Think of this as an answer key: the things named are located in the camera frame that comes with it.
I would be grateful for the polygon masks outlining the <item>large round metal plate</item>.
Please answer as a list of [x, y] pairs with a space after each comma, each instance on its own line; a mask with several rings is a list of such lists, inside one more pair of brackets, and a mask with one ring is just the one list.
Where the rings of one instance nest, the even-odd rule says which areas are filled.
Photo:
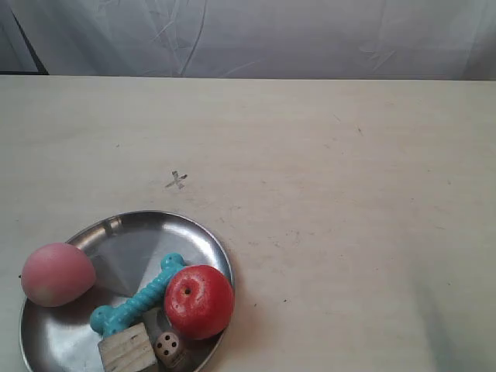
[[68, 241], [95, 266], [95, 286], [55, 308], [31, 301], [22, 306], [21, 354], [29, 371], [102, 371], [100, 335], [90, 314], [100, 305], [118, 306], [160, 273], [160, 262], [179, 253], [189, 265], [208, 264], [234, 280], [221, 242], [204, 226], [170, 212], [138, 211], [108, 217]]

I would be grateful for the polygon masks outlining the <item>red apple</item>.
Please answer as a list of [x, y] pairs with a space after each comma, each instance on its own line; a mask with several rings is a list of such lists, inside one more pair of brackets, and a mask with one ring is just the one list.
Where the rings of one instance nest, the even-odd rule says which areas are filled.
[[226, 276], [209, 265], [180, 270], [164, 295], [164, 311], [173, 329], [193, 340], [222, 332], [233, 314], [235, 295]]

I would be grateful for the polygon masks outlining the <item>small wooden die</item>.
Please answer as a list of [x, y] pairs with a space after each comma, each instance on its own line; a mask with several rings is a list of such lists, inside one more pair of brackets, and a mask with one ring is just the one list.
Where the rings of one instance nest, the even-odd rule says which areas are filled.
[[154, 351], [158, 359], [169, 368], [179, 363], [183, 353], [183, 346], [174, 332], [160, 334], [155, 343]]

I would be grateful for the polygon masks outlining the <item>teal bone toy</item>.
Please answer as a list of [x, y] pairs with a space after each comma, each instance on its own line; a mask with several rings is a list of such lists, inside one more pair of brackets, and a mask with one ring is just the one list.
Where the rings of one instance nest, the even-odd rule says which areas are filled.
[[116, 307], [110, 305], [97, 307], [89, 319], [91, 329], [103, 338], [128, 329], [137, 318], [148, 312], [164, 297], [170, 280], [185, 267], [186, 263], [182, 255], [167, 254], [160, 262], [161, 272], [131, 298]]

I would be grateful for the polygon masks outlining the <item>white backdrop cloth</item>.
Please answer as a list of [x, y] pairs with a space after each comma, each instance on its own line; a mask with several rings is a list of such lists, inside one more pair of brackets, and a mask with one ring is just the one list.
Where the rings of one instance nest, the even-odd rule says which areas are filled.
[[3, 1], [1, 70], [492, 80], [493, 1]]

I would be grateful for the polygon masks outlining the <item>wooden cube block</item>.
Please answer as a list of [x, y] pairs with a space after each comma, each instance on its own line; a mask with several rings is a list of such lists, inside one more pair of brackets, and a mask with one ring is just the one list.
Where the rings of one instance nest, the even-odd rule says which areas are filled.
[[158, 362], [141, 322], [98, 344], [104, 372], [158, 371]]

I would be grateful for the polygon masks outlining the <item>pink peach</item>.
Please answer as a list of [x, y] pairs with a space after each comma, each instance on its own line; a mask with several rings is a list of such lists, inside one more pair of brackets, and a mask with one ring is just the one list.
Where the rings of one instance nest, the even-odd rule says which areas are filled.
[[29, 255], [20, 274], [26, 297], [43, 307], [66, 305], [96, 282], [88, 256], [68, 243], [51, 243]]

